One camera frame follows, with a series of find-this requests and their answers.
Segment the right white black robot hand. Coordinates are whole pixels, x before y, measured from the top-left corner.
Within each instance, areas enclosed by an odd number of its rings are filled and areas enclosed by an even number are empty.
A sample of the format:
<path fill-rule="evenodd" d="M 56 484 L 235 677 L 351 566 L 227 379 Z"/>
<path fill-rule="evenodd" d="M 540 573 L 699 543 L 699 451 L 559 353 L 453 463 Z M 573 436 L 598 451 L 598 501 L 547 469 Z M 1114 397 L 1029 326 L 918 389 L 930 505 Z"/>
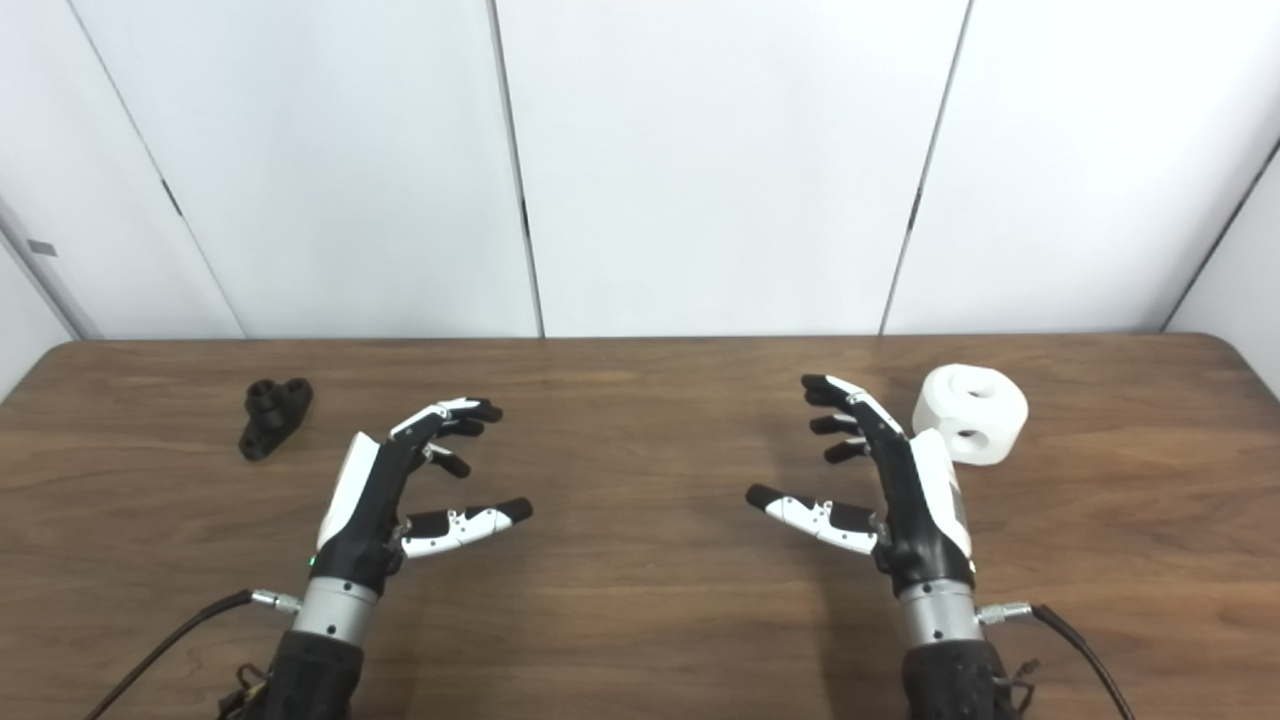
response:
<path fill-rule="evenodd" d="M 895 594 L 941 582 L 975 589 L 972 538 L 941 434 L 924 430 L 909 437 L 868 391 L 838 377 L 805 374 L 801 386 L 809 405 L 832 411 L 812 420 L 812 432 L 846 436 L 824 451 L 826 461 L 872 460 L 883 506 L 786 495 L 763 484 L 748 489 L 748 503 L 822 542 L 872 557 Z"/>

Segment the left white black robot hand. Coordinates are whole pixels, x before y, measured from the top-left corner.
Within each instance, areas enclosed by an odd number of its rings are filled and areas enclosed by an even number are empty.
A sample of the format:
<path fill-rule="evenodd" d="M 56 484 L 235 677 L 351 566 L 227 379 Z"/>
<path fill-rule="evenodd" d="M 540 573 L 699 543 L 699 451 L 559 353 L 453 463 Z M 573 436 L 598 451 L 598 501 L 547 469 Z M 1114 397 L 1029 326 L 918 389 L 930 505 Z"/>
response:
<path fill-rule="evenodd" d="M 410 477 L 425 465 L 466 478 L 470 465 L 439 445 L 447 436 L 477 437 L 503 411 L 488 398 L 430 404 L 389 430 L 385 439 L 355 434 L 317 534 L 311 578 L 326 578 L 383 596 L 404 561 L 451 552 L 495 536 L 534 515 L 512 498 L 463 510 L 401 512 Z"/>

